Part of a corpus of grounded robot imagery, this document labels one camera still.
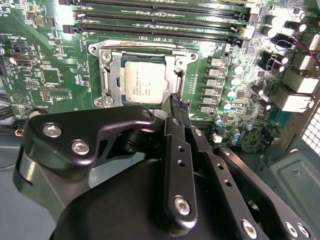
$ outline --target cable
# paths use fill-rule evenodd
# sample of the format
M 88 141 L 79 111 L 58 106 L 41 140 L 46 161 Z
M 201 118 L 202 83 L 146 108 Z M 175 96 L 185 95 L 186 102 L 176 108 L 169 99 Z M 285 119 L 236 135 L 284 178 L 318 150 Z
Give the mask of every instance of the cable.
M 285 43 L 287 43 L 287 44 L 290 44 L 291 46 L 289 46 L 289 47 L 287 47 L 287 48 L 284 48 L 284 49 L 278 49 L 278 48 L 277 48 L 277 44 L 280 43 L 280 42 L 285 42 Z M 274 44 L 274 48 L 275 48 L 276 50 L 278 50 L 279 52 L 281 52 L 281 51 L 288 50 L 288 49 L 292 48 L 292 43 L 289 42 L 289 41 L 286 41 L 286 40 L 279 40 L 279 41 L 277 41 L 277 42 Z
M 2 114 L 2 115 L 0 115 L 0 121 L 8 119 L 8 118 L 11 118 L 13 116 L 14 116 L 13 112 L 8 112 L 8 113 L 5 113 L 5 114 Z
M 11 111 L 12 111 L 11 107 L 10 107 L 10 106 L 7 106 L 7 107 L 5 107 L 5 108 L 0 109 L 0 115 L 1 115 L 1 114 L 9 113 L 9 112 L 11 112 Z
M 293 42 L 294 44 L 296 44 L 299 48 L 305 49 L 309 52 L 309 55 L 315 59 L 316 64 L 318 65 L 318 67 L 320 67 L 320 60 L 317 58 L 317 56 L 310 50 L 309 47 L 306 47 L 304 44 L 300 43 L 297 39 L 294 40 Z
M 0 171 L 6 171 L 6 170 L 11 170 L 14 169 L 16 166 L 16 164 L 11 164 L 11 165 L 7 165 L 7 166 L 0 166 Z
M 22 137 L 22 134 L 20 133 L 19 129 L 15 130 L 15 131 L 14 131 L 14 134 L 15 134 L 17 137 Z

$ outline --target ram slot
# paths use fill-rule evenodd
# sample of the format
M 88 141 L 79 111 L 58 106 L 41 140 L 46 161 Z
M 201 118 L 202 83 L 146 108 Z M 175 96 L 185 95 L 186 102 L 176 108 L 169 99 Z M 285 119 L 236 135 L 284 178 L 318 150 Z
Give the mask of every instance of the ram slot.
M 121 27 L 98 24 L 76 24 L 63 25 L 63 32 L 66 34 L 74 33 L 105 33 L 114 35 L 131 35 L 131 36 L 145 36 L 157 38 L 173 38 L 177 40 L 192 40 L 192 41 L 214 41 L 225 43 L 228 41 L 227 36 L 219 34 L 200 34 L 193 32 L 179 32 L 167 31 L 162 29 L 136 28 L 136 27 Z

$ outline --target capacitor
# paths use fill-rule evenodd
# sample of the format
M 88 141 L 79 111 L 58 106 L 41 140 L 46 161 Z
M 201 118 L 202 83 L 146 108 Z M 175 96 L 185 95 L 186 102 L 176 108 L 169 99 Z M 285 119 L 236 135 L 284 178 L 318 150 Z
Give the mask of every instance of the capacitor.
M 283 23 L 281 17 L 273 15 L 269 16 L 266 22 L 273 27 L 280 26 Z
M 309 23 L 313 26 L 320 27 L 320 17 L 313 16 L 310 18 Z
M 228 78 L 228 82 L 232 85 L 232 86 L 238 86 L 241 83 L 241 80 L 239 78 L 237 78 L 236 76 L 231 76 Z
M 233 135 L 234 139 L 237 139 L 237 140 L 241 137 L 241 134 L 238 129 L 233 130 L 232 135 Z
M 256 94 L 258 94 L 259 96 L 261 96 L 262 94 L 264 94 L 264 91 L 258 87 L 257 85 L 253 85 L 252 86 L 252 91 L 254 91 Z
M 12 57 L 9 58 L 9 63 L 16 64 L 16 60 L 21 59 L 20 54 L 15 54 Z
M 267 89 L 267 86 L 268 86 L 268 84 L 264 81 L 263 83 L 261 83 L 261 90 L 263 91 L 263 92 L 265 92 L 266 91 L 266 89 Z
M 265 100 L 260 100 L 260 105 L 265 109 L 265 110 L 270 110 L 271 109 L 271 104 Z
M 223 107 L 223 109 L 225 111 L 230 111 L 230 109 L 231 109 L 231 104 L 228 101 L 223 101 L 221 103 L 221 106 Z
M 238 139 L 235 139 L 233 136 L 230 137 L 230 142 L 232 145 L 237 145 L 238 144 Z
M 281 64 L 286 64 L 289 61 L 289 59 L 287 57 L 285 57 L 281 54 L 277 54 L 275 59 Z
M 217 125 L 222 125 L 222 124 L 224 124 L 224 121 L 221 120 L 221 117 L 220 117 L 220 116 L 216 116 L 216 117 L 214 118 L 214 121 L 215 121 L 215 123 L 216 123 Z
M 278 31 L 277 29 L 273 27 L 266 27 L 263 30 L 263 35 L 267 36 L 268 38 L 274 38 L 277 35 Z
M 239 64 L 235 63 L 232 65 L 231 70 L 236 74 L 236 75 L 240 75 L 243 73 L 244 69 L 242 66 L 240 66 Z
M 275 62 L 273 65 L 273 69 L 277 70 L 279 73 L 282 73 L 285 70 L 285 66 L 281 65 L 280 63 Z
M 225 95 L 227 96 L 228 99 L 233 99 L 236 96 L 236 93 L 233 91 L 232 88 L 227 88 L 224 91 Z
M 300 23 L 297 21 L 287 21 L 285 23 L 285 27 L 288 29 L 292 29 L 298 32 L 304 32 L 307 29 L 307 25 L 305 25 L 304 23 Z

